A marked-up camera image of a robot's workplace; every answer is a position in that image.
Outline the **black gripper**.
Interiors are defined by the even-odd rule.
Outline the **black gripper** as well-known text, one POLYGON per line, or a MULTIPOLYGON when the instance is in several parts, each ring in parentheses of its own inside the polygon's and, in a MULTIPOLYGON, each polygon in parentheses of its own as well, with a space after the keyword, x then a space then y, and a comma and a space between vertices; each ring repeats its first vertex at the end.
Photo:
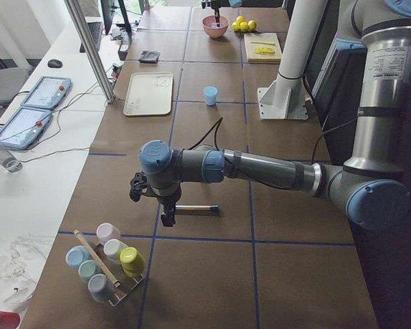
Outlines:
POLYGON ((220 18, 220 7, 215 7, 215 8, 214 8, 214 17, 215 17, 216 19, 219 19, 219 18, 220 18))
POLYGON ((168 188, 153 188, 158 201, 162 204, 163 213, 160 215, 164 227, 173 227, 175 221, 175 206, 182 196, 180 186, 170 186, 168 188))

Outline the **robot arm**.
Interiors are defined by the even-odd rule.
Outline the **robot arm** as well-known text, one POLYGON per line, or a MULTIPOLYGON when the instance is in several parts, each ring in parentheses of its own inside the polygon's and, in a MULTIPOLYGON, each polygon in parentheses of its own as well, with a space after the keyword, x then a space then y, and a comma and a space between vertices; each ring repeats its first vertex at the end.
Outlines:
MULTIPOLYGON (((242 0, 229 0, 228 6, 231 8, 238 8, 242 5, 242 0)), ((225 7, 226 5, 224 4, 224 1, 221 0, 202 0, 201 1, 201 7, 205 9, 206 7, 211 8, 214 10, 214 17, 216 19, 220 18, 220 9, 221 7, 225 7)))
POLYGON ((240 178, 324 197, 369 230, 402 222, 410 193, 401 181, 397 149, 411 77, 411 1, 342 1, 337 40, 366 48, 353 152, 343 165, 308 165, 217 146, 171 149, 155 140, 140 148, 131 199, 156 198, 162 223, 172 226, 182 182, 240 178))

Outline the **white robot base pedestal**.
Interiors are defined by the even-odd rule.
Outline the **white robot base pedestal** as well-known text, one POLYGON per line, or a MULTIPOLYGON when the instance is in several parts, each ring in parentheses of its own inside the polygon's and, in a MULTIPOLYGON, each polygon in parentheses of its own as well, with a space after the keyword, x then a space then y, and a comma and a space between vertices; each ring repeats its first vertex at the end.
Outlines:
POLYGON ((307 120, 302 77, 327 0, 296 0, 277 77, 258 89, 261 119, 307 120))

